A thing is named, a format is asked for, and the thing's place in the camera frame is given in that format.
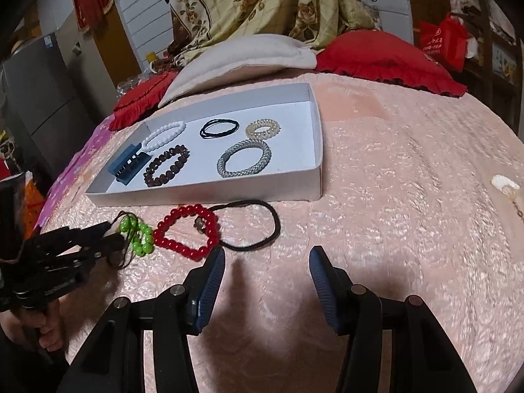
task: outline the pink floral pattern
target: pink floral pattern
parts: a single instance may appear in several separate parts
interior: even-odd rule
[[[47,201],[37,220],[37,225],[44,226],[53,214],[53,210],[62,200],[65,192],[71,187],[74,181],[82,172],[82,168],[91,159],[95,152],[98,152],[111,139],[115,133],[109,130],[109,124],[113,121],[114,115],[109,115],[96,128],[90,139],[81,151],[75,153],[69,165],[58,176],[53,186],[47,194]]]

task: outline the pearl spiral hair tie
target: pearl spiral hair tie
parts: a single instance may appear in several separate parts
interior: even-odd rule
[[[162,134],[164,131],[174,129],[169,136],[167,136],[165,139],[162,139],[158,142],[151,143],[148,145],[151,140],[153,140],[155,137],[157,137],[159,134]],[[163,127],[160,127],[157,131],[154,131],[151,133],[148,137],[146,137],[142,142],[142,152],[152,152],[156,151],[158,148],[161,148],[165,144],[168,144],[171,142],[171,140],[174,140],[176,137],[180,136],[180,134],[185,130],[185,122],[184,121],[177,121],[177,122],[170,122],[167,125],[164,125]]]
[[[261,127],[267,130],[256,131]],[[280,131],[280,125],[273,119],[259,119],[246,127],[246,136],[253,140],[266,140],[275,137]]]

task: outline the silver braided bracelet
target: silver braided bracelet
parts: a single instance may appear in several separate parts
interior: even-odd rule
[[[261,127],[267,127],[267,130],[256,131]],[[246,127],[246,136],[250,139],[255,140],[266,140],[275,137],[280,131],[280,125],[273,119],[259,119],[255,122],[252,122]]]
[[[252,165],[251,167],[246,168],[242,171],[226,171],[226,163],[229,160],[229,158],[231,158],[231,155],[237,153],[238,151],[241,151],[242,149],[248,148],[261,149],[262,156],[260,157],[260,160],[255,165]],[[240,143],[234,144],[228,150],[226,150],[226,152],[224,152],[222,156],[218,159],[218,162],[216,163],[216,170],[218,171],[218,174],[220,174],[224,178],[251,176],[252,174],[260,173],[264,168],[266,168],[266,166],[269,164],[270,159],[271,150],[269,149],[269,146],[266,144],[266,142],[262,140],[247,139]]]

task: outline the white pillow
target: white pillow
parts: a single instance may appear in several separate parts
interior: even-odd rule
[[[188,63],[158,104],[161,108],[179,96],[277,72],[284,68],[313,69],[316,57],[306,44],[277,34],[228,39]]]

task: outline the refrigerator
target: refrigerator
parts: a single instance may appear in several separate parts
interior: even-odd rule
[[[37,171],[50,186],[95,123],[77,96],[54,34],[23,44],[2,69],[6,127],[22,151],[24,169]]]

